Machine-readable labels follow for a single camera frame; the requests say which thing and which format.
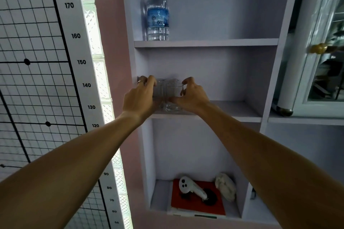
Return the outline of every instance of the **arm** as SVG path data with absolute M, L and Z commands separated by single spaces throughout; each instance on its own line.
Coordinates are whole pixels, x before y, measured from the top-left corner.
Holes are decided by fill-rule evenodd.
M 0 183 L 1 228 L 63 228 L 88 196 L 123 141 L 151 113 L 153 85 L 125 95 L 113 122 L 79 136 Z
M 284 229 L 342 228 L 344 187 L 296 152 L 253 131 L 211 104 L 192 77 L 183 97 L 170 98 L 199 115 Z

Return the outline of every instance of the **red book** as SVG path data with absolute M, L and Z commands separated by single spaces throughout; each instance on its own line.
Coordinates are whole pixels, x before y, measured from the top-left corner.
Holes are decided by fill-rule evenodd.
M 215 187 L 214 182 L 195 181 L 202 189 L 209 188 L 217 196 L 217 201 L 213 206 L 207 206 L 202 199 L 194 193 L 183 194 L 179 190 L 179 179 L 173 180 L 171 207 L 192 210 L 202 213 L 226 215 L 223 208 L 220 191 Z

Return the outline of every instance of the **glass block wall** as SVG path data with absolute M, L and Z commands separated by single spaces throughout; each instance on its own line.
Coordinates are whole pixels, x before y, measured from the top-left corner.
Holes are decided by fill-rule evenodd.
M 114 120 L 114 111 L 112 99 L 109 90 L 109 84 L 106 74 L 104 53 L 101 46 L 101 35 L 98 27 L 97 10 L 94 0 L 81 0 L 84 8 L 84 17 L 88 32 L 88 41 L 90 43 L 94 70 L 96 73 L 98 92 L 101 99 L 104 122 L 108 123 Z M 112 159 L 114 176 L 116 178 L 119 201 L 122 210 L 125 229 L 132 229 L 130 208 L 127 195 L 127 187 L 124 179 L 121 153 L 118 150 Z

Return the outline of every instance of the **pink wall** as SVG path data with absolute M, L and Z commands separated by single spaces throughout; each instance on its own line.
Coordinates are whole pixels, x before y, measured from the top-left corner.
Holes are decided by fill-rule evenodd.
M 127 26 L 123 0 L 96 0 L 101 40 L 113 99 L 114 114 L 122 111 L 124 94 L 132 88 Z M 140 152 L 137 132 L 133 132 L 121 146 L 131 218 L 135 229 L 168 228 L 278 228 L 252 223 L 202 218 L 168 216 L 145 209 Z

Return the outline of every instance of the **white cloth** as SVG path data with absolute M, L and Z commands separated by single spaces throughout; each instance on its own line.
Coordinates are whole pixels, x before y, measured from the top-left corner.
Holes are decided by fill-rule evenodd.
M 215 186 L 228 201 L 235 200 L 236 186 L 225 173 L 219 173 L 215 177 Z

